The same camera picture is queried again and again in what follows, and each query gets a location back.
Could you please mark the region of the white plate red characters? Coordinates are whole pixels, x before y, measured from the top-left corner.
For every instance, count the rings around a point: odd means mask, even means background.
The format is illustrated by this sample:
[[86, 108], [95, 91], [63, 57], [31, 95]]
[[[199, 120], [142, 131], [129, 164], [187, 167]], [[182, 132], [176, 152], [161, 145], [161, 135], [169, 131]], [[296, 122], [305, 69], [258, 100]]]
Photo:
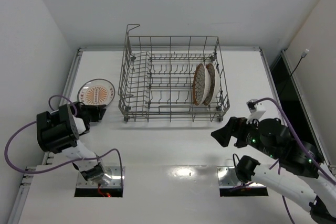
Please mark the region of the white plate red characters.
[[92, 79], [86, 82], [77, 93], [77, 101], [84, 105], [108, 106], [115, 97], [114, 85], [106, 79]]

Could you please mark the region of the floral plate brown rim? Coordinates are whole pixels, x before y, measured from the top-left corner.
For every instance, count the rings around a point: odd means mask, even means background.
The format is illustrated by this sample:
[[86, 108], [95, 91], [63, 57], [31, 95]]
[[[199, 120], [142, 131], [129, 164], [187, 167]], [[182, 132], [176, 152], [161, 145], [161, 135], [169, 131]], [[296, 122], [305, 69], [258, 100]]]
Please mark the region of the floral plate brown rim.
[[209, 93], [206, 97], [206, 99], [204, 100], [203, 104], [204, 105], [210, 105], [215, 98], [217, 97], [221, 85], [220, 85], [220, 76], [219, 76], [219, 72], [217, 70], [217, 68], [215, 67], [214, 64], [212, 63], [208, 63], [206, 65], [206, 68], [208, 70], [208, 73], [210, 75], [210, 89], [209, 89]]
[[206, 66], [200, 63], [195, 71], [193, 79], [193, 102], [201, 105], [209, 94], [211, 79]]

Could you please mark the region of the floral plate brown rim front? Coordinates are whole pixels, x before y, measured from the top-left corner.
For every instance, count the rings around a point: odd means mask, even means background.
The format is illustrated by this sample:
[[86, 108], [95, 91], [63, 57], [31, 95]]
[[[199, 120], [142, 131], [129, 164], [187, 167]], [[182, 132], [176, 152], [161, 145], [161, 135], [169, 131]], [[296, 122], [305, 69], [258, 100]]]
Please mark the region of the floral plate brown rim front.
[[193, 79], [193, 102], [201, 105], [209, 94], [211, 79], [206, 66], [200, 63], [195, 71]]

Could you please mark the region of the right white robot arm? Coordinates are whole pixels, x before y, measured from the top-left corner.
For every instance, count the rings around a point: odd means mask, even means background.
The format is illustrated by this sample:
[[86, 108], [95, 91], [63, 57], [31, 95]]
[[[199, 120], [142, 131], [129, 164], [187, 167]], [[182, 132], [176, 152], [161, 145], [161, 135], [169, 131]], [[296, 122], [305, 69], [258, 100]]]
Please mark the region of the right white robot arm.
[[244, 155], [235, 164], [235, 174], [242, 184], [263, 184], [290, 199], [308, 212], [316, 223], [335, 223], [335, 185], [322, 173], [323, 158], [307, 142], [298, 143], [278, 118], [252, 120], [231, 117], [228, 123], [211, 133], [220, 146], [227, 147], [232, 137], [237, 148], [251, 146], [277, 160], [279, 168], [302, 179], [302, 187]]

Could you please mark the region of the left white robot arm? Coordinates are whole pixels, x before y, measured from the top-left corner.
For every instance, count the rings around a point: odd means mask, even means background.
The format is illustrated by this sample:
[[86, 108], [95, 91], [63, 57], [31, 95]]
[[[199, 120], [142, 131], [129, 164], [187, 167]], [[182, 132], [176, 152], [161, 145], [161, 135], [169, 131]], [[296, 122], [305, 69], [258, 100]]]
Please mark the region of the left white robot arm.
[[84, 180], [106, 186], [111, 178], [101, 158], [85, 147], [80, 137], [90, 132], [90, 123], [102, 120], [106, 105], [76, 102], [57, 111], [36, 115], [37, 142], [44, 152], [62, 154], [71, 160]]

